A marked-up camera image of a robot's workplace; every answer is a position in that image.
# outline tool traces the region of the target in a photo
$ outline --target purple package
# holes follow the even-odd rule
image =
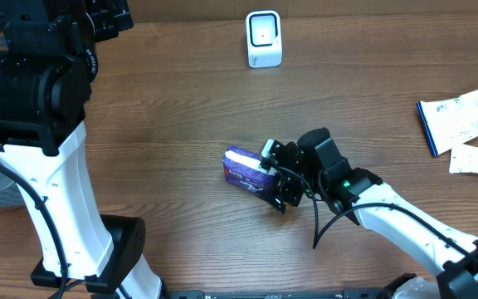
[[[260,162],[257,154],[230,145],[222,158],[224,177],[228,183],[263,199],[275,182],[276,171],[262,169]]]

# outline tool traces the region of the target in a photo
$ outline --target wood grain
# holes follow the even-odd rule
[[[286,19],[277,68],[246,64],[242,21],[136,25],[98,45],[87,158],[102,213],[144,218],[144,254],[172,290],[328,290],[429,278],[375,233],[341,220],[311,249],[304,200],[279,215],[224,182],[229,144],[330,129],[353,166],[478,236],[478,176],[433,159],[415,103],[478,88],[478,12]],[[478,146],[478,139],[470,142]],[[332,214],[320,209],[322,223]],[[0,210],[0,298],[45,298],[24,208]],[[86,298],[82,287],[67,298]]]
[[[281,17],[331,17],[430,12],[478,12],[471,0],[129,0],[135,22],[244,20],[272,9]]]

